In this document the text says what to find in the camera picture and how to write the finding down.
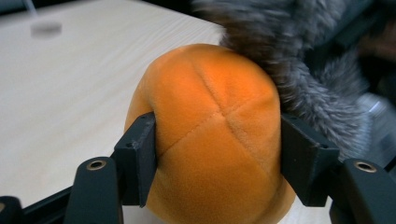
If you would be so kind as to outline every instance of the stuffed toy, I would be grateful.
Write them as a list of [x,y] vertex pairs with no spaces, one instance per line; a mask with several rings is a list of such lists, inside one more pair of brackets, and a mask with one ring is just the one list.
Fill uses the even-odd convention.
[[305,120],[339,146],[340,161],[366,159],[386,166],[396,156],[395,110],[386,99],[368,92],[356,45],[327,60],[319,70],[311,71],[304,62],[305,53],[323,43],[357,1],[193,3],[207,20],[225,28],[222,46],[248,57],[269,74],[282,111]]
[[125,128],[156,117],[157,172],[148,208],[166,223],[277,223],[295,194],[280,173],[276,86],[254,62],[195,44],[155,60]]

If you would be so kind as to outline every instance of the white table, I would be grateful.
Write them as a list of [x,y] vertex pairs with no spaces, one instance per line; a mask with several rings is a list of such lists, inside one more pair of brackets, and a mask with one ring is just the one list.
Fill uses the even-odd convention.
[[[83,161],[110,155],[155,58],[182,45],[217,44],[222,32],[127,0],[79,1],[37,15],[0,18],[0,195],[23,206],[71,186]],[[32,33],[51,23],[61,25],[54,34]],[[126,223],[161,223],[146,209],[124,210]],[[329,223],[327,216],[297,200],[282,223]]]

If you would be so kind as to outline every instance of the furry stuffed animal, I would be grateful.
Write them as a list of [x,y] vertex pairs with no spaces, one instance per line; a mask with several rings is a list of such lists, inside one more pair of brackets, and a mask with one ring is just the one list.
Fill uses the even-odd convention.
[[222,46],[249,57],[272,77],[283,111],[305,120],[340,147],[340,161],[364,158],[376,147],[374,117],[365,100],[369,83],[361,75],[356,48],[315,72],[304,63],[304,53],[324,41],[353,2],[193,1],[206,19],[225,28]]

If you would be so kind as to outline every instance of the orange plush ball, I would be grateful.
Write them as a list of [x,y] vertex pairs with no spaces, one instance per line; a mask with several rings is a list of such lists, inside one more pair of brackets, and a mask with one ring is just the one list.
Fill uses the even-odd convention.
[[126,127],[154,111],[158,169],[148,208],[166,223],[277,223],[294,192],[280,173],[276,87],[219,46],[172,50],[148,68]]

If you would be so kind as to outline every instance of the orange plush toy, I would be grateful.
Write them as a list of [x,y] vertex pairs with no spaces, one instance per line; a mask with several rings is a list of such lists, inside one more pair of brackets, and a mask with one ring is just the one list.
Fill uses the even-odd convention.
[[166,223],[277,223],[294,192],[280,173],[276,87],[258,65],[206,44],[148,68],[126,127],[154,111],[158,168],[148,208]]

